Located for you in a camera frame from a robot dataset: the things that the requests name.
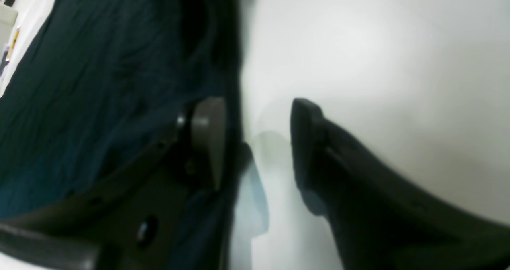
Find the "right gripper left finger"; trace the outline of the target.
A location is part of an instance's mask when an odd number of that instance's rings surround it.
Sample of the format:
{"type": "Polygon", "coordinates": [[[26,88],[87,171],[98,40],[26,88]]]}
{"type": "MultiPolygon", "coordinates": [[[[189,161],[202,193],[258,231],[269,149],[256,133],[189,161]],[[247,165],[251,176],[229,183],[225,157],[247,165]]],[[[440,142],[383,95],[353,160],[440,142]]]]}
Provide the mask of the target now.
{"type": "Polygon", "coordinates": [[[51,270],[163,270],[189,194],[221,187],[225,134],[225,100],[193,101],[86,192],[1,220],[1,253],[51,270]]]}

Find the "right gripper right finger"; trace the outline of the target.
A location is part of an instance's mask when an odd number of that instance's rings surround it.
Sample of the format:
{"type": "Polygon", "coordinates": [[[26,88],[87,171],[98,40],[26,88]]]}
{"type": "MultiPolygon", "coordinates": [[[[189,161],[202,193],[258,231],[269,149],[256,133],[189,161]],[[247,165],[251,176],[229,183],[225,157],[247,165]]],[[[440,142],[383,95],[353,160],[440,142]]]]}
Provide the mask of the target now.
{"type": "Polygon", "coordinates": [[[509,227],[410,183],[308,99],[291,109],[294,177],[345,270],[507,270],[509,227]]]}

